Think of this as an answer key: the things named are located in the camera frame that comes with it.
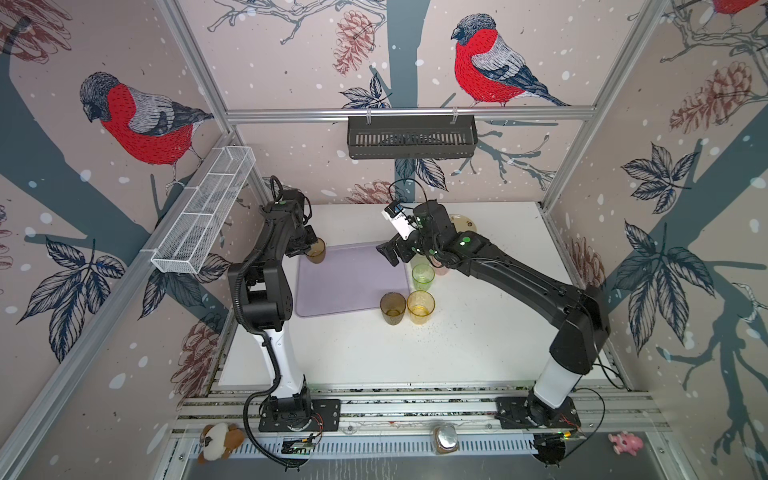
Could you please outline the brown textured glass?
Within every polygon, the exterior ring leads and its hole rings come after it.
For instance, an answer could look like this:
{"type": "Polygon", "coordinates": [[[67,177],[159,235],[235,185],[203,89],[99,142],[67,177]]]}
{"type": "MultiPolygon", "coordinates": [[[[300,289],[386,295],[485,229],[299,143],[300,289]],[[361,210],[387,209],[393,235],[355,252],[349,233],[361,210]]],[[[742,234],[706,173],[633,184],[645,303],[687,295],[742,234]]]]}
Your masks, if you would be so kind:
{"type": "Polygon", "coordinates": [[[399,292],[388,292],[379,303],[384,321],[392,326],[398,325],[407,310],[406,298],[399,292]]]}
{"type": "Polygon", "coordinates": [[[320,264],[326,257],[326,244],[322,238],[317,238],[317,241],[313,243],[305,256],[313,264],[320,264]]]}

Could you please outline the amber yellow glass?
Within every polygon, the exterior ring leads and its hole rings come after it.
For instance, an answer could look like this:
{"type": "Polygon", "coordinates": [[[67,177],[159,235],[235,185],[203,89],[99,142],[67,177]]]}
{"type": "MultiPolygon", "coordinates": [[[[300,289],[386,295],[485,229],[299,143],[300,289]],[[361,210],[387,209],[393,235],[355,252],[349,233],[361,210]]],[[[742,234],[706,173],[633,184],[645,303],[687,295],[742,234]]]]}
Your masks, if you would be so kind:
{"type": "Polygon", "coordinates": [[[416,325],[424,325],[430,320],[436,301],[429,292],[416,290],[408,296],[406,306],[411,321],[416,325]]]}

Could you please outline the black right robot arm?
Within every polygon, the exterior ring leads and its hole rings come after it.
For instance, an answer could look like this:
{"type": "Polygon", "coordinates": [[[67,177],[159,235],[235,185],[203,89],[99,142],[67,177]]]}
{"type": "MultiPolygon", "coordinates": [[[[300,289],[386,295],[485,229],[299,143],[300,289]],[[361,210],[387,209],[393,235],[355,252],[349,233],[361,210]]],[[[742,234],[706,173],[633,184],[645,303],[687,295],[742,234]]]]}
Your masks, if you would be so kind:
{"type": "Polygon", "coordinates": [[[396,266],[414,255],[434,258],[445,268],[485,281],[532,308],[557,329],[550,359],[525,403],[526,421],[551,427],[569,393],[599,359],[609,335],[607,304],[600,289],[580,289],[514,259],[485,236],[457,231],[446,208],[435,200],[415,207],[389,203],[382,216],[397,234],[377,246],[396,266]]]}

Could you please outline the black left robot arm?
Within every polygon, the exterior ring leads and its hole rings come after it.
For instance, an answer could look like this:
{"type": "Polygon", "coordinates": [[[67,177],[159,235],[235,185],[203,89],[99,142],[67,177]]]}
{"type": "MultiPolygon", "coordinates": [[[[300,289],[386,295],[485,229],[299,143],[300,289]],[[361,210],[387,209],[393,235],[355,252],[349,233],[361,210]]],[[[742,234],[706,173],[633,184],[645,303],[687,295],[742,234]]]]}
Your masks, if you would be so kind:
{"type": "Polygon", "coordinates": [[[274,419],[305,420],[312,415],[311,397],[288,334],[293,295],[283,260],[307,254],[317,242],[309,225],[311,203],[300,190],[287,188],[261,213],[265,223],[253,250],[229,268],[234,317],[257,341],[269,367],[266,412],[274,419]]]}

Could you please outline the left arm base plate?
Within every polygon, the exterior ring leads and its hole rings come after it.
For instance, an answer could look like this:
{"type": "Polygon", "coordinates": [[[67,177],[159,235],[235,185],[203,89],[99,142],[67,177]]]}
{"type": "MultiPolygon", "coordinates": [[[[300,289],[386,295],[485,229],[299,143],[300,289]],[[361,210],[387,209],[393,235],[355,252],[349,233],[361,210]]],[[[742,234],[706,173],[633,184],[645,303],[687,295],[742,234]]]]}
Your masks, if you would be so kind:
{"type": "Polygon", "coordinates": [[[340,414],[339,399],[270,397],[260,408],[258,430],[262,433],[336,432],[340,414]]]}

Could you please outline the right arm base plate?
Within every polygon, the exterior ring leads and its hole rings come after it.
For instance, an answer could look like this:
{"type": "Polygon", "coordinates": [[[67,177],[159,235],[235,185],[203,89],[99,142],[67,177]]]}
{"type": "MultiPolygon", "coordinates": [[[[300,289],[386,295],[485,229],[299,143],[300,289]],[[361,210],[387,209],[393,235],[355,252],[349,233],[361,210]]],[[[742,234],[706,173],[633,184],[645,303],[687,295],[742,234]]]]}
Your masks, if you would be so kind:
{"type": "Polygon", "coordinates": [[[560,431],[581,428],[581,421],[570,396],[567,396],[558,408],[548,406],[533,394],[527,397],[497,397],[495,405],[495,418],[500,422],[502,429],[556,429],[560,431]]]}

